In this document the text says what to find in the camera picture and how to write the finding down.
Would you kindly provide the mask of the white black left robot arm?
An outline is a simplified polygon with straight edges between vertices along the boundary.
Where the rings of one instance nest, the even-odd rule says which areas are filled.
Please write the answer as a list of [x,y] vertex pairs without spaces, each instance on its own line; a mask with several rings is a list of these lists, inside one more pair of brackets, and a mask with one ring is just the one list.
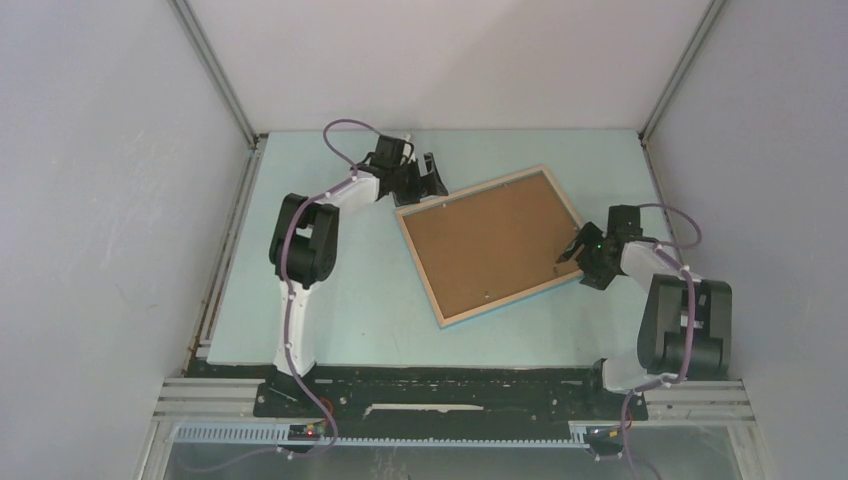
[[340,183],[312,196],[284,197],[269,247],[282,296],[273,360],[279,372],[299,377],[316,363],[306,310],[310,295],[335,268],[341,219],[385,197],[400,207],[448,194],[433,153],[418,156],[409,139],[380,134],[374,150],[351,163]]

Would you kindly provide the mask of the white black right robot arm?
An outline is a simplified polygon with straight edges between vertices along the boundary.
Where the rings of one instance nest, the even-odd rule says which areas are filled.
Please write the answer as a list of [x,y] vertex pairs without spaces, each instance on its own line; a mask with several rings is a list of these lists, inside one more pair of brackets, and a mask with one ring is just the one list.
[[614,279],[627,277],[647,294],[635,347],[597,361],[599,380],[581,392],[583,408],[596,418],[616,411],[621,393],[722,380],[730,366],[730,285],[692,272],[674,257],[675,244],[646,236],[643,209],[610,207],[605,229],[586,223],[558,258],[577,263],[585,286],[603,291]]

